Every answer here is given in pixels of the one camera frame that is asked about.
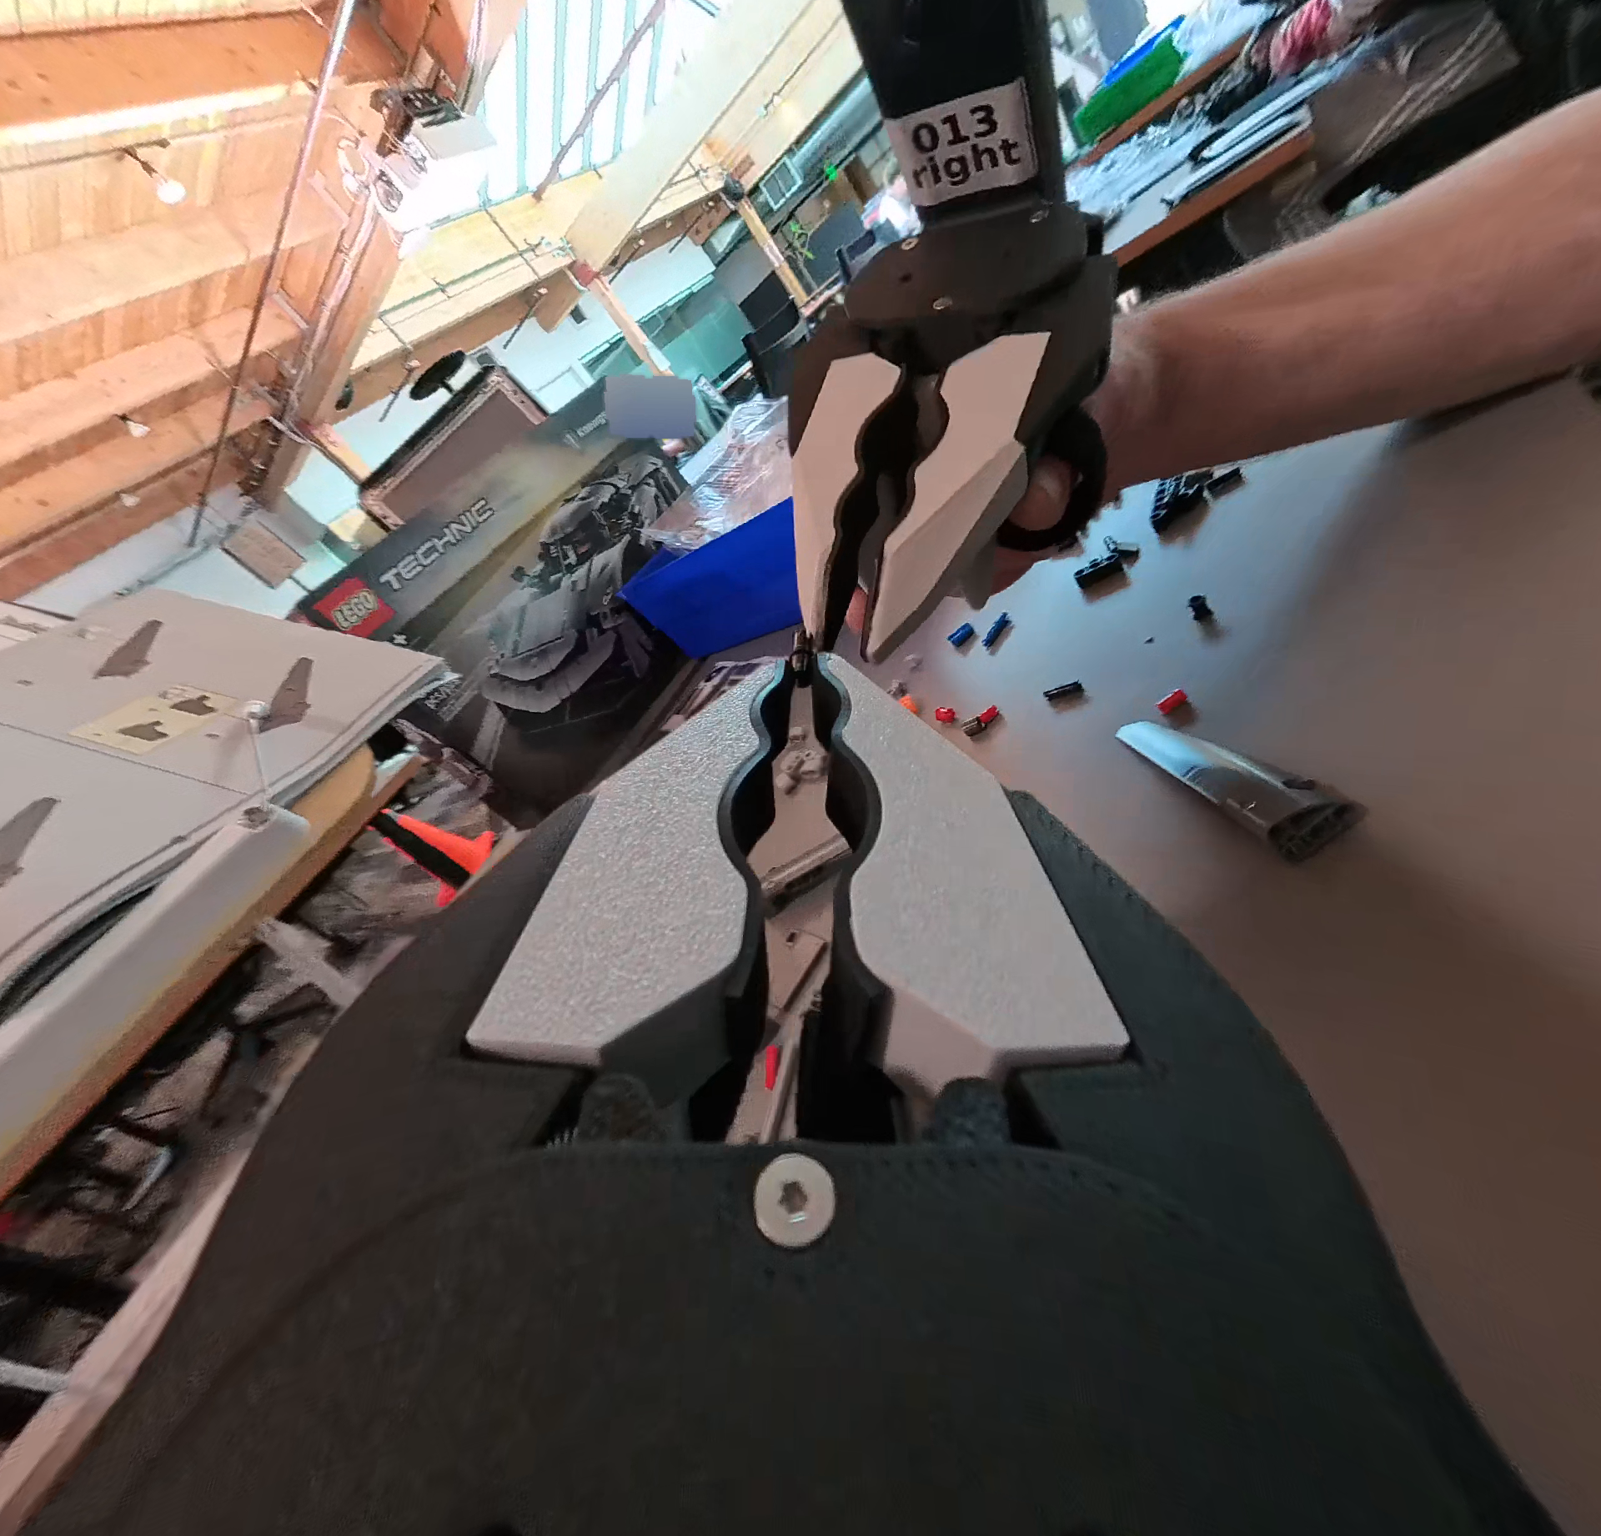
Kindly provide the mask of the open instruction book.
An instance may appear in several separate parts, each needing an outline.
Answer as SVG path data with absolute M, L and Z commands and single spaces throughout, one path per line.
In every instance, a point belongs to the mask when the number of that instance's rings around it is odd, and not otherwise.
M 4 642 L 4 985 L 252 805 L 302 796 L 445 674 L 163 589 Z

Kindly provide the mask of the long grey lego panel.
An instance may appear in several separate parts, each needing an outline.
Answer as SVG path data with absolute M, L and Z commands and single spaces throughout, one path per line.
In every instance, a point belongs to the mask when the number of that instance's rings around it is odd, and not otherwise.
M 802 1044 L 824 998 L 833 883 L 847 855 L 849 844 L 826 817 L 779 819 L 752 853 L 763 892 L 768 1003 L 727 1144 L 781 1144 L 795 1137 Z

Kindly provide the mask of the pile of black lego pieces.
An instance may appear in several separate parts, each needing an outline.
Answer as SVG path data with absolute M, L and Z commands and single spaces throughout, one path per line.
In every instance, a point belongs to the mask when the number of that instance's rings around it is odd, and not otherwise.
M 1192 524 L 1222 490 L 1231 490 L 1244 480 L 1240 464 L 1217 469 L 1190 471 L 1181 476 L 1163 478 L 1156 483 L 1151 501 L 1151 533 L 1163 540 Z M 1072 578 L 1079 589 L 1092 589 L 1122 576 L 1128 564 L 1140 557 L 1144 548 L 1135 540 L 1104 537 L 1101 553 L 1092 562 L 1074 569 Z

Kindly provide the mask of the blue plastic bin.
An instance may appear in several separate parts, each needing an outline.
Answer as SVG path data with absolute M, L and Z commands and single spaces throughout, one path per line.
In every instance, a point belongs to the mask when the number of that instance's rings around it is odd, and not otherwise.
M 704 546 L 654 555 L 620 598 L 690 658 L 799 626 L 790 496 Z

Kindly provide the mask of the person's right forearm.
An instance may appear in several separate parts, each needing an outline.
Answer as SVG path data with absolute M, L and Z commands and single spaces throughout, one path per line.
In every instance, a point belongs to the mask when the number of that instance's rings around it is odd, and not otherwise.
M 1142 319 L 1151 478 L 1476 403 L 1599 349 L 1599 92 Z

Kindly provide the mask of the small grey lego connector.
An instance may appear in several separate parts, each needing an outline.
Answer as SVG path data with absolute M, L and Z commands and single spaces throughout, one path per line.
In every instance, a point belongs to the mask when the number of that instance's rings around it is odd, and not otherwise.
M 818 671 L 808 678 L 784 669 L 788 710 L 783 746 L 774 758 L 776 794 L 795 799 L 813 789 L 822 792 L 831 778 L 833 741 L 840 703 L 833 683 Z

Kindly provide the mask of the crumpled clear plastic bags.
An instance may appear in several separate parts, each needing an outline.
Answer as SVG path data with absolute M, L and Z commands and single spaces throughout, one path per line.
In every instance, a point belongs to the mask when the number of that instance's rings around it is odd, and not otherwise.
M 792 496 L 788 403 L 738 408 L 684 469 L 688 487 L 643 532 L 654 549 L 690 553 Z

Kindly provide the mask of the dark equipment case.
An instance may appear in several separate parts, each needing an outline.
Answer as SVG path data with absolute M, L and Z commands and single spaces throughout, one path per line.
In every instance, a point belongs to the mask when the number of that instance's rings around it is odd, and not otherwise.
M 359 503 L 390 530 L 443 512 L 504 448 L 527 444 L 545 419 L 506 365 L 483 365 L 374 471 L 357 492 Z

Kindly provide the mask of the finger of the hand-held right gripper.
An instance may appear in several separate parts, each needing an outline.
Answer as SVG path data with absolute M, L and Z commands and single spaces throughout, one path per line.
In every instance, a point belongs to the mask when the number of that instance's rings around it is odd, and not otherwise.
M 935 398 L 945 424 L 913 464 L 902 510 L 877 553 L 863 655 L 883 662 L 967 571 L 1026 490 L 1019 426 L 1051 344 L 1047 332 L 997 337 L 956 362 Z
M 872 351 L 827 365 L 790 449 L 793 571 L 813 646 L 838 641 L 858 587 L 863 648 L 892 648 L 908 633 L 929 589 L 927 564 L 911 553 L 913 482 L 929 453 L 931 374 Z

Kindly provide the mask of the silver curved lego panel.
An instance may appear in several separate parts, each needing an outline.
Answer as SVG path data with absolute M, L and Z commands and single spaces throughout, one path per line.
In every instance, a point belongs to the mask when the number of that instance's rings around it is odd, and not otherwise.
M 1120 724 L 1115 737 L 1292 864 L 1312 858 L 1365 816 L 1363 805 L 1312 776 L 1165 724 Z

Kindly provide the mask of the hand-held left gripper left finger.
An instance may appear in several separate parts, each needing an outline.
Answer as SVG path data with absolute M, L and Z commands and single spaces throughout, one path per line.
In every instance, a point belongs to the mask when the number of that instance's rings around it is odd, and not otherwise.
M 477 1014 L 491 1066 L 640 1082 L 729 1139 L 763 1053 L 765 894 L 793 673 L 759 660 L 599 783 Z

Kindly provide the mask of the orange traffic cone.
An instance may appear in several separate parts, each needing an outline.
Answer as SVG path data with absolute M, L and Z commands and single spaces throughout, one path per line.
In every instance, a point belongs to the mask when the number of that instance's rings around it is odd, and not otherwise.
M 436 907 L 449 907 L 456 894 L 486 867 L 497 837 L 491 830 L 461 835 L 407 814 L 375 812 L 368 826 L 438 883 Z

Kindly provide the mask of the green plastic bin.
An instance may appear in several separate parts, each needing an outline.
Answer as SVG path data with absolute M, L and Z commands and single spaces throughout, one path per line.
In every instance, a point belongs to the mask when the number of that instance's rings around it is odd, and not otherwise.
M 1095 144 L 1183 78 L 1187 55 L 1178 42 L 1183 23 L 1185 15 L 1178 15 L 1108 69 L 1072 114 L 1070 130 L 1079 146 Z

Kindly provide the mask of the person's right hand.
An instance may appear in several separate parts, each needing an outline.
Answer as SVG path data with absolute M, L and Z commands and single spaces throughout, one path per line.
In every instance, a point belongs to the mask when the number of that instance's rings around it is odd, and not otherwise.
M 1011 524 L 1024 530 L 1051 530 L 1069 519 L 1069 533 L 1081 533 L 1090 519 L 1135 483 L 1165 474 L 1163 462 L 1172 453 L 1162 419 L 1160 385 L 1163 348 L 1154 319 L 1158 307 L 1142 305 L 1113 321 L 1113 344 L 1099 387 L 1083 403 L 1083 419 L 1069 421 L 1054 433 L 1056 442 L 1079 448 L 1094 424 L 1104 458 L 1101 480 L 1078 464 L 1042 449 L 1026 492 L 1011 508 Z

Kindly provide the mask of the dark cardboard set box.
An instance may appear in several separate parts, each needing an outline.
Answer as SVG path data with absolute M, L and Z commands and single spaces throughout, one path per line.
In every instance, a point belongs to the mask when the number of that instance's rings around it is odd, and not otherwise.
M 504 448 L 443 512 L 350 560 L 300 605 L 309 624 L 436 655 L 404 719 L 488 776 L 531 823 L 597 780 L 679 683 L 688 657 L 620 590 L 688 487 L 702 437 L 620 437 L 606 387 Z

